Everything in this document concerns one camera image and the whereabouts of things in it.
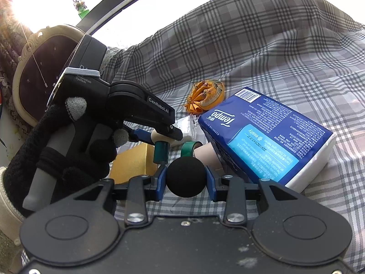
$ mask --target gold box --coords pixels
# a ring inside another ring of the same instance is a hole
[[[110,178],[118,184],[137,175],[154,175],[157,165],[153,162],[153,153],[153,145],[141,143],[118,154],[113,162]]]

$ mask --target blue packaging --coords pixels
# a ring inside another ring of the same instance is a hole
[[[198,122],[215,151],[238,175],[247,175],[254,183],[260,178],[291,186],[301,182],[293,188],[297,191],[324,167],[336,138],[323,126],[249,87],[202,114]],[[303,176],[308,177],[304,183],[299,178]]]

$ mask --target black glove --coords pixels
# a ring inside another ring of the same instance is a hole
[[[50,106],[11,160],[4,172],[3,184],[9,200],[23,216],[28,217],[32,213],[22,205],[29,192],[40,156],[45,156],[43,148],[53,133],[79,119],[85,110],[86,101],[77,97],[67,99],[63,106]],[[116,147],[127,140],[127,132],[117,130],[110,140],[94,141],[90,145],[89,155],[78,153],[65,158],[60,166],[51,203],[105,178],[109,173],[109,163],[116,158]],[[44,159],[52,159],[52,156],[48,153]]]

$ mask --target gray checkered cloth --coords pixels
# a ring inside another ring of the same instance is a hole
[[[249,86],[336,132],[330,161],[304,194],[353,228],[345,261],[365,266],[365,29],[325,0],[211,0],[138,45],[107,55],[103,79],[132,80],[187,115],[186,97],[203,79],[231,96]],[[173,148],[170,161],[179,156]],[[255,218],[254,203],[248,203]],[[166,190],[152,214],[217,214],[207,191],[183,199]],[[115,217],[123,218],[123,205]]]

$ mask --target floral curtain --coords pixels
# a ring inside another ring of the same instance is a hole
[[[12,81],[18,57],[27,43],[27,38],[32,34],[25,25],[16,19],[11,6],[11,0],[0,0],[0,83],[3,105],[10,112],[11,118],[19,127],[19,133],[26,138],[31,130],[17,113],[12,99]]]

